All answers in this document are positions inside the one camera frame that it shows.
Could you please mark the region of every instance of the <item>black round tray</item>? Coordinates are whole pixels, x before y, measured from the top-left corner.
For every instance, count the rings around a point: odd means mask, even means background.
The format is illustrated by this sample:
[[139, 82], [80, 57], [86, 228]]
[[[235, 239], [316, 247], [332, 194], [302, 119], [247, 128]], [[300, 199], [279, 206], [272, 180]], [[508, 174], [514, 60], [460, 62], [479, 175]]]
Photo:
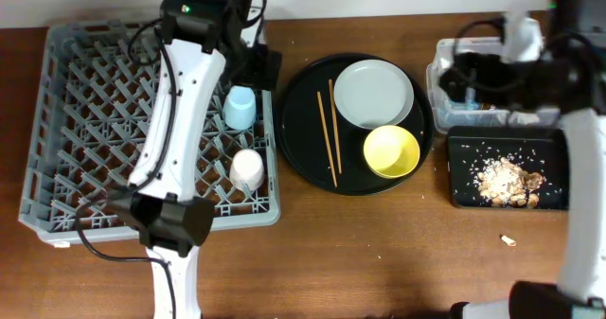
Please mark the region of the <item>black round tray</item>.
[[352, 125], [336, 110], [343, 173], [337, 174], [338, 187], [334, 187], [316, 94], [318, 91], [322, 94], [334, 168], [338, 172], [329, 79], [336, 82], [339, 74], [348, 66], [369, 59], [382, 60], [366, 54], [339, 54], [310, 64], [291, 80], [276, 113], [277, 141], [294, 169], [313, 184], [343, 195], [369, 195], [399, 185], [423, 164], [434, 140], [434, 119], [429, 100], [419, 84], [406, 74], [415, 90], [415, 102], [410, 114], [398, 126], [412, 133], [419, 142], [420, 160], [417, 167], [397, 179], [377, 176], [366, 164], [363, 153], [364, 141], [370, 130]]

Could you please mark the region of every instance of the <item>black rectangular tray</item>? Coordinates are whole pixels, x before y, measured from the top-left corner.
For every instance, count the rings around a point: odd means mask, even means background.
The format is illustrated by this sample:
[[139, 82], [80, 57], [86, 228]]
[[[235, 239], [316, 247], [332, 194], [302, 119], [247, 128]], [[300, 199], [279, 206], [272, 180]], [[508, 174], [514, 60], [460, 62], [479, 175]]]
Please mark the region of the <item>black rectangular tray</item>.
[[536, 191], [539, 194], [536, 209], [568, 210], [568, 149], [561, 130], [456, 126], [449, 130], [446, 143], [455, 206], [527, 209], [510, 205], [491, 207], [473, 183], [485, 159], [507, 157], [511, 153], [515, 155], [511, 163], [546, 178]]

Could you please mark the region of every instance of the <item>dish rack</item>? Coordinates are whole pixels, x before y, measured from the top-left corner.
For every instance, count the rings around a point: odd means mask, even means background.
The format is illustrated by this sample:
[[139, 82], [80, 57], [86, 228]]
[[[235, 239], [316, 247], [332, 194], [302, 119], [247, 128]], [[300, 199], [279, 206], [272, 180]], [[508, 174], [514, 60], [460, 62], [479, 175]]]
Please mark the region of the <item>dish rack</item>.
[[[48, 30], [19, 212], [19, 221], [46, 243], [80, 243], [76, 207], [112, 184], [125, 185], [143, 149], [160, 64], [128, 59], [127, 43], [141, 26], [112, 20]], [[153, 60], [152, 32], [140, 39], [135, 56]], [[270, 225], [280, 216], [271, 95], [256, 91], [256, 97], [257, 119], [245, 131], [225, 126], [220, 85], [206, 114], [195, 178], [198, 195], [216, 203], [212, 230]], [[263, 158], [265, 181], [253, 192], [229, 182], [240, 149]], [[92, 242], [138, 237], [117, 215], [102, 208], [91, 213], [81, 221]]]
[[[458, 103], [450, 100], [438, 83], [440, 75], [453, 64], [453, 45], [455, 40], [440, 40], [436, 47], [436, 57], [427, 66], [427, 94], [432, 105], [436, 130], [445, 134], [453, 126], [486, 126], [486, 127], [558, 127], [560, 110], [542, 108], [534, 114], [514, 112], [509, 115], [503, 109], [478, 109], [477, 104]], [[464, 38], [459, 40], [457, 52], [472, 51], [481, 54], [501, 54], [502, 45], [499, 38]]]

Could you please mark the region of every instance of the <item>white plate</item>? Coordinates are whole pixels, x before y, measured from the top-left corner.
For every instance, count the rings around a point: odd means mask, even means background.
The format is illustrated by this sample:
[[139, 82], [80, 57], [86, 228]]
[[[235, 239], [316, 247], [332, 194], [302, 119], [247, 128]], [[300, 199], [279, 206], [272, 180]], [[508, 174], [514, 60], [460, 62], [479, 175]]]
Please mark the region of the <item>white plate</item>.
[[413, 107], [410, 79], [397, 66], [381, 60], [364, 60], [346, 68], [334, 85], [334, 103], [353, 125], [376, 129], [397, 125]]

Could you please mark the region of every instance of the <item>white cup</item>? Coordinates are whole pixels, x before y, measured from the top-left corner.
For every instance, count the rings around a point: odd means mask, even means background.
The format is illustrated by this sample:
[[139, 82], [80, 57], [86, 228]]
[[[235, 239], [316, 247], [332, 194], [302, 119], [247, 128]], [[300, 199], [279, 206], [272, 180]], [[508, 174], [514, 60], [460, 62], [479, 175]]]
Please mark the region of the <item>white cup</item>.
[[238, 151], [231, 162], [229, 180], [238, 190], [243, 190], [244, 185], [248, 185], [250, 191], [257, 190], [265, 180], [261, 155], [250, 149]]
[[246, 130], [253, 126], [256, 117], [255, 92], [247, 87], [232, 87], [223, 106], [225, 124], [234, 130]]

